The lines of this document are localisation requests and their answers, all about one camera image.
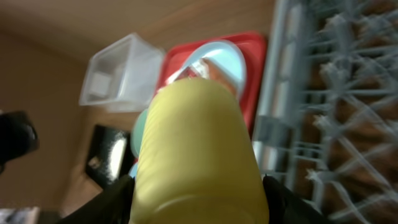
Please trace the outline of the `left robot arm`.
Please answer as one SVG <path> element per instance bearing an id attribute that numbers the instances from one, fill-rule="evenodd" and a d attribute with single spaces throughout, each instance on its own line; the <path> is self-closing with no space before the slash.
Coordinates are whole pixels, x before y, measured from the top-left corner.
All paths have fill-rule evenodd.
<path id="1" fill-rule="evenodd" d="M 25 111 L 1 113 L 1 173 L 6 163 L 39 148 L 39 137 Z"/>

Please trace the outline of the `yellow plastic cup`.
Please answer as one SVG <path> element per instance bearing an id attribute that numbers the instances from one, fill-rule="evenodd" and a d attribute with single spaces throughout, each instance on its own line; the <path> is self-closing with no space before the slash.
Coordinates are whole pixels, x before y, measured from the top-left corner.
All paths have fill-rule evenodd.
<path id="1" fill-rule="evenodd" d="M 163 88 L 147 112 L 133 223 L 268 223 L 269 207 L 235 97 L 202 78 Z"/>

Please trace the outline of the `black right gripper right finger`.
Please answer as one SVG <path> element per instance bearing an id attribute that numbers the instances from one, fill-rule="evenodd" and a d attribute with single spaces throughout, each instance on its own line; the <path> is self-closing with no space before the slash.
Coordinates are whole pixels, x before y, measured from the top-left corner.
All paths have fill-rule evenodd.
<path id="1" fill-rule="evenodd" d="M 271 224 L 332 224 L 311 205 L 294 195 L 271 176 L 264 176 L 262 184 L 269 206 Z"/>

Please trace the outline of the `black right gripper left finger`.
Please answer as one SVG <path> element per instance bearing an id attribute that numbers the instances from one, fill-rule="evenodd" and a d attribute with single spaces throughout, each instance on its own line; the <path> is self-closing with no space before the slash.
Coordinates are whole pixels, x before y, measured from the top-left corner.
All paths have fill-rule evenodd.
<path id="1" fill-rule="evenodd" d="M 128 224 L 135 180 L 124 175 L 57 224 Z"/>

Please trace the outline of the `mint green bowl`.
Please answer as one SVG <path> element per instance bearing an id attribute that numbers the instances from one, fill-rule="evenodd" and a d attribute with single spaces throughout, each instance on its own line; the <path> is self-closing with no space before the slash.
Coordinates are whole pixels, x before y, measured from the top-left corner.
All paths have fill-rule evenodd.
<path id="1" fill-rule="evenodd" d="M 147 109 L 142 111 L 137 117 L 131 131 L 131 151 L 135 158 L 139 157 L 141 150 L 142 138 L 147 119 Z"/>

